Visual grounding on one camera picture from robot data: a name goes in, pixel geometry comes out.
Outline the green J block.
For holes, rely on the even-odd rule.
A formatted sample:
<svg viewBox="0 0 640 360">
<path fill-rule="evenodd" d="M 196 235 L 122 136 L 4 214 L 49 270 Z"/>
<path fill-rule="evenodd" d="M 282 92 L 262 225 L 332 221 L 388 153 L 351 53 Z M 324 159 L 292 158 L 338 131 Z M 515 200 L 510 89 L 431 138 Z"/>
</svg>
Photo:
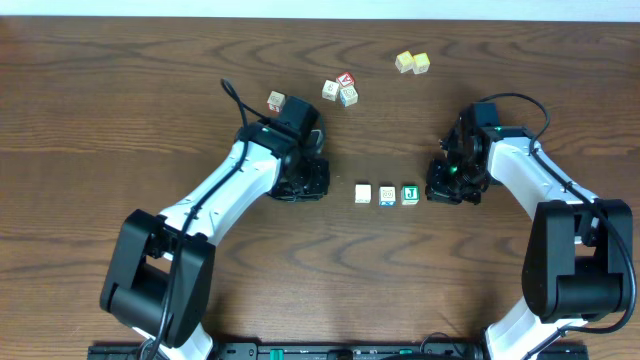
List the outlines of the green J block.
<svg viewBox="0 0 640 360">
<path fill-rule="evenodd" d="M 403 206 L 416 205 L 420 200 L 420 189 L 416 185 L 405 185 L 401 191 L 401 204 Z"/>
</svg>

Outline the plain white block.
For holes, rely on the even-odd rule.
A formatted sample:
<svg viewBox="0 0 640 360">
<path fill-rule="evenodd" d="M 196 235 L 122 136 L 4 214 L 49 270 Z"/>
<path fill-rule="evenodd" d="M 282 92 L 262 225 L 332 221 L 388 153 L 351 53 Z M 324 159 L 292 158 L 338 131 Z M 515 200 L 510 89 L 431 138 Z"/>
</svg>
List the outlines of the plain white block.
<svg viewBox="0 0 640 360">
<path fill-rule="evenodd" d="M 356 204 L 368 204 L 372 199 L 372 186 L 370 184 L 356 184 L 354 202 Z"/>
</svg>

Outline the blue X block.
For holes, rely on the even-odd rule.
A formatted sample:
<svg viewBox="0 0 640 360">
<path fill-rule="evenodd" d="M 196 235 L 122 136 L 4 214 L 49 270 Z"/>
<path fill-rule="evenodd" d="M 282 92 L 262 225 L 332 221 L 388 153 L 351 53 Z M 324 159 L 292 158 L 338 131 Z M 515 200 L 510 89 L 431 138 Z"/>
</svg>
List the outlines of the blue X block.
<svg viewBox="0 0 640 360">
<path fill-rule="evenodd" d="M 396 205 L 396 189 L 394 186 L 381 186 L 379 188 L 379 205 L 383 207 Z"/>
</svg>

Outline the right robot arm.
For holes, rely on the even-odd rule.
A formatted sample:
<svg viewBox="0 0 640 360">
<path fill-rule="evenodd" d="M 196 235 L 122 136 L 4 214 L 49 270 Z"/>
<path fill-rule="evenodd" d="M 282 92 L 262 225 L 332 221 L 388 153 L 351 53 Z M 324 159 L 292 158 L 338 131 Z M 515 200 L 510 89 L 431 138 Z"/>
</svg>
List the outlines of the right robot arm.
<svg viewBox="0 0 640 360">
<path fill-rule="evenodd" d="M 538 359 L 568 332 L 607 334 L 630 320 L 637 301 L 633 215 L 573 181 L 524 126 L 503 126 L 494 103 L 461 111 L 429 166 L 430 201 L 477 205 L 504 186 L 532 220 L 522 297 L 483 334 L 486 359 Z"/>
</svg>

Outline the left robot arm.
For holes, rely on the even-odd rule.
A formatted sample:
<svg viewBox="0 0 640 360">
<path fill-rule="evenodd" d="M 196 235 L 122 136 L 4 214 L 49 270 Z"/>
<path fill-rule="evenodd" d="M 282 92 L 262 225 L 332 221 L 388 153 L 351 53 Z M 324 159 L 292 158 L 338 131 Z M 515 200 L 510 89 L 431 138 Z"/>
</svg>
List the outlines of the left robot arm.
<svg viewBox="0 0 640 360">
<path fill-rule="evenodd" d="M 244 123 L 222 164 L 159 214 L 131 213 L 121 226 L 101 308 L 144 336 L 139 359 L 205 359 L 213 339 L 201 320 L 215 252 L 260 197 L 317 201 L 328 192 L 326 130 L 319 111 L 291 97 L 276 118 Z"/>
</svg>

